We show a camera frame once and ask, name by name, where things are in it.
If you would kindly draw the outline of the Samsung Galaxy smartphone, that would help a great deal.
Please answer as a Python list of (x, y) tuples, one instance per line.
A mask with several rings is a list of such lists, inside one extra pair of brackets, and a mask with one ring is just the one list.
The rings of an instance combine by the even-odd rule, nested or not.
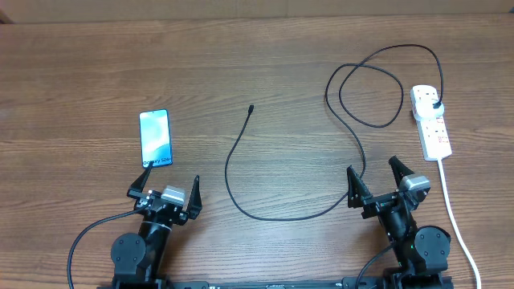
[(173, 164), (173, 150), (169, 113), (166, 109), (141, 112), (139, 115), (141, 137), (141, 163), (147, 168)]

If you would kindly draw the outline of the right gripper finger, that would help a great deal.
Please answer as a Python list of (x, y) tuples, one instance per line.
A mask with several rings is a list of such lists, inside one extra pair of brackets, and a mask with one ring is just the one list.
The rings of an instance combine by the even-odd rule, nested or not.
[(348, 207), (358, 208), (362, 207), (366, 201), (373, 197), (369, 189), (359, 177), (357, 172), (352, 166), (346, 170), (348, 179)]
[(400, 187), (400, 183), (405, 176), (414, 174), (414, 171), (404, 165), (396, 156), (392, 156), (388, 162), (392, 169), (397, 187)]

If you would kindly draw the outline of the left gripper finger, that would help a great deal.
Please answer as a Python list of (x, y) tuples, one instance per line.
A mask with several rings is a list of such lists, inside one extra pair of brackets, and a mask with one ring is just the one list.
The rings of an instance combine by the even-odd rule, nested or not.
[(190, 199), (186, 208), (188, 219), (196, 219), (202, 211), (202, 199), (200, 194), (200, 177), (194, 178)]
[(149, 162), (148, 166), (145, 168), (145, 171), (129, 186), (128, 191), (142, 192), (149, 178), (152, 168), (153, 162)]

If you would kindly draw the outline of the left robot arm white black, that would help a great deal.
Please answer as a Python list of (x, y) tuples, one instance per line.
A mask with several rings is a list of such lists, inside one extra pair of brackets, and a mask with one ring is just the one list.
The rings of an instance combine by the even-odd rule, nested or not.
[(152, 165), (129, 186), (127, 196), (136, 200), (134, 214), (143, 216), (137, 233), (122, 234), (112, 244), (113, 288), (172, 288), (160, 273), (161, 262), (174, 225), (183, 226), (202, 210), (200, 177), (194, 178), (190, 199), (185, 191), (166, 186), (163, 191), (144, 191)]

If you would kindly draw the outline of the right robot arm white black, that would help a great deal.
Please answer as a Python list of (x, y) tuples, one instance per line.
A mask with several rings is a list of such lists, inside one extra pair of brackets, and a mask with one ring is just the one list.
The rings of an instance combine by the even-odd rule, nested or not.
[[(389, 159), (395, 191), (373, 196), (353, 167), (347, 168), (348, 207), (362, 208), (364, 219), (378, 218), (389, 245), (371, 258), (356, 277), (344, 277), (344, 288), (452, 288), (448, 269), (451, 236), (438, 226), (419, 227), (412, 212), (430, 191), (429, 179), (415, 173), (396, 156)], [(386, 268), (379, 277), (365, 277), (367, 269), (385, 253), (393, 251), (396, 267)]]

